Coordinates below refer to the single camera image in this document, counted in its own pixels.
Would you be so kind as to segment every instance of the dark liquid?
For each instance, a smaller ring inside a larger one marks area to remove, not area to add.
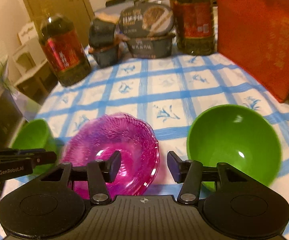
[[[55,17],[51,22],[46,22],[46,24],[42,26],[40,44],[45,46],[49,38],[52,38],[56,35],[66,34],[73,30],[74,25],[69,19],[66,17]],[[80,51],[77,51],[77,55],[80,55],[79,64],[74,67],[70,67],[62,71],[57,71],[57,67],[54,66],[54,74],[57,76],[60,84],[63,87],[68,87],[81,81],[91,72],[91,66],[86,55],[81,55]],[[48,55],[46,56],[51,65],[56,64],[56,62],[51,60]]]
[[[211,0],[170,0],[171,4],[173,1],[177,1],[180,4],[188,3],[210,3],[210,17],[212,22],[212,35],[209,37],[200,38],[185,38],[184,37],[184,25],[185,22],[182,17],[177,17],[175,13],[175,25],[177,29],[177,45],[178,49],[189,55],[210,55],[214,53],[214,22]]]

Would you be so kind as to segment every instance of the oval container lid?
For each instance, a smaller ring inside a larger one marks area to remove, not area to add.
[[[174,26],[172,9],[164,4],[139,2],[121,12],[119,28],[129,38],[164,36]]]

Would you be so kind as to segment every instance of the bottle label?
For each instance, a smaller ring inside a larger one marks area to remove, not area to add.
[[[213,35],[211,4],[209,2],[179,3],[171,0],[178,35],[203,38]]]
[[[75,67],[85,58],[75,30],[49,38],[42,49],[55,72]]]

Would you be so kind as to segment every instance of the silver bolt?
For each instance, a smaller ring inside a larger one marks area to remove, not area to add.
[[[92,197],[95,201],[101,202],[101,201],[105,201],[109,198],[109,196],[107,194],[103,194],[103,193],[98,193],[93,195]]]
[[[193,194],[190,194],[190,193],[186,193],[186,194],[182,194],[180,196],[180,198],[183,200],[183,201],[186,201],[186,202],[189,202],[189,201],[193,201],[196,199],[196,196],[193,195]]]

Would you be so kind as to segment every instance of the door frame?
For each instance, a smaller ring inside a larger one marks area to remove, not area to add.
[[[25,5],[25,7],[27,9],[27,12],[29,14],[30,20],[34,22],[34,25],[36,25],[35,19],[33,17],[32,9],[30,7],[30,4],[29,4],[28,0],[23,0],[23,3],[24,3],[24,5]],[[93,9],[91,7],[90,1],[89,0],[83,0],[83,3],[85,5],[85,7],[86,7],[86,11],[88,13],[89,19],[90,19],[90,21],[92,21],[93,18],[94,18],[94,12],[93,12]]]

